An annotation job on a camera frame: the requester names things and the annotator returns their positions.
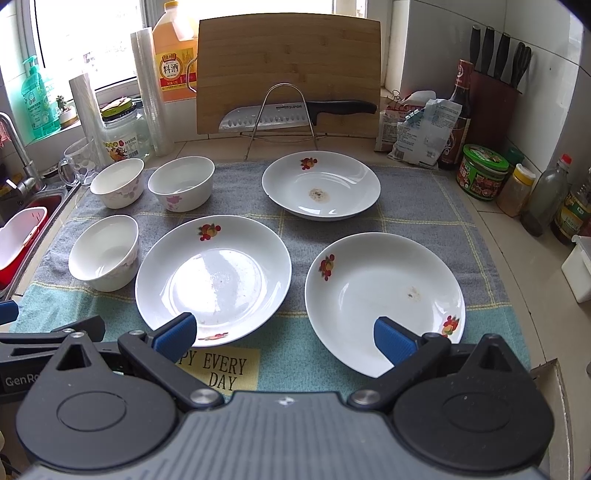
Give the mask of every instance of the white wall tile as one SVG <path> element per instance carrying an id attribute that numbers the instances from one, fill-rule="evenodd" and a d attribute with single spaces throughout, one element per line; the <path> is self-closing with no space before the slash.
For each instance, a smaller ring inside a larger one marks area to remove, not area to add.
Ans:
<path id="1" fill-rule="evenodd" d="M 505 31 L 511 37 L 579 63 L 583 25 L 558 0 L 509 0 Z"/>
<path id="2" fill-rule="evenodd" d="M 591 76 L 583 69 L 579 69 L 569 114 L 553 155 L 554 158 L 558 158 L 563 153 L 568 153 L 572 157 L 569 181 L 574 184 L 582 183 L 587 176 L 589 167 L 591 167 L 591 135 L 589 134 L 591 111 L 589 106 L 591 106 Z"/>
<path id="3" fill-rule="evenodd" d="M 503 31 L 505 25 L 504 0 L 420 0 L 426 4 L 444 8 L 468 17 L 471 20 L 488 25 L 497 31 Z"/>
<path id="4" fill-rule="evenodd" d="M 0 69 L 4 83 L 8 83 L 25 72 L 16 15 L 0 17 L 0 45 Z"/>
<path id="5" fill-rule="evenodd" d="M 532 46 L 530 69 L 521 80 L 508 137 L 540 171 L 544 171 L 566 120 L 579 67 Z"/>
<path id="6" fill-rule="evenodd" d="M 403 97 L 417 90 L 435 90 L 439 98 L 449 98 L 457 62 L 469 58 L 474 24 L 459 14 L 411 0 L 400 88 Z M 480 28 L 483 36 L 486 27 L 482 24 Z"/>

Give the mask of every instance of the food package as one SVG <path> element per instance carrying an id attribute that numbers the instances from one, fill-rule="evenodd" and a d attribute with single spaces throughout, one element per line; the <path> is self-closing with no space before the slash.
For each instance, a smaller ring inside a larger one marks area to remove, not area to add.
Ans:
<path id="1" fill-rule="evenodd" d="M 404 100 L 395 97 L 388 106 L 379 113 L 378 137 L 375 140 L 376 152 L 389 152 L 396 141 L 398 123 L 404 122 L 405 117 L 416 110 L 424 108 L 429 100 L 435 100 L 437 96 L 432 90 L 414 92 Z"/>
<path id="2" fill-rule="evenodd" d="M 389 158 L 435 168 L 462 106 L 450 100 L 429 100 L 422 110 L 407 115 L 397 127 L 397 140 Z"/>

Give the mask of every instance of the white plate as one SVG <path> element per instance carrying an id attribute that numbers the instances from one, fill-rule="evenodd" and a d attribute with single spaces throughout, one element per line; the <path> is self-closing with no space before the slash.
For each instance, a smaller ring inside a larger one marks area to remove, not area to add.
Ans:
<path id="1" fill-rule="evenodd" d="M 391 233 L 358 233 L 325 248 L 306 277 L 306 310 L 325 347 L 369 377 L 392 368 L 374 344 L 374 323 L 386 316 L 422 335 L 462 338 L 464 297 L 443 261 Z M 448 322 L 448 318 L 458 322 Z"/>
<path id="2" fill-rule="evenodd" d="M 262 188 L 277 205 L 294 215 L 330 222 L 357 215 L 379 197 L 375 173 L 340 153 L 309 151 L 273 162 Z"/>
<path id="3" fill-rule="evenodd" d="M 273 230 L 216 215 L 184 223 L 156 242 L 139 268 L 135 299 L 150 328 L 190 312 L 197 319 L 193 346 L 216 346 L 265 323 L 290 283 L 290 255 Z"/>

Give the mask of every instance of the knife block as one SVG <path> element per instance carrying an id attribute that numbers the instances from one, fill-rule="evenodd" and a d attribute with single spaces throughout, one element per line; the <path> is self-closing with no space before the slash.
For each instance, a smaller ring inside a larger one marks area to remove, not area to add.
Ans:
<path id="1" fill-rule="evenodd" d="M 474 71 L 470 87 L 472 120 L 466 143 L 502 150 L 520 94 L 511 85 Z"/>

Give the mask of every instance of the wooden cutting board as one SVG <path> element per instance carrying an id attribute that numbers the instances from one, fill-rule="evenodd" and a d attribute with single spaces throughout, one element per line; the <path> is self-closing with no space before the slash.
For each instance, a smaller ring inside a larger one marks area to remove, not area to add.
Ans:
<path id="1" fill-rule="evenodd" d="M 374 20 L 320 14 L 201 20 L 197 133 L 217 133 L 228 112 L 261 105 L 267 90 L 281 82 L 296 85 L 306 100 L 365 100 L 379 106 L 380 68 L 379 22 Z M 269 103 L 299 101 L 289 87 L 269 97 Z M 377 113 L 321 113 L 316 126 L 317 132 L 369 137 L 377 129 Z"/>

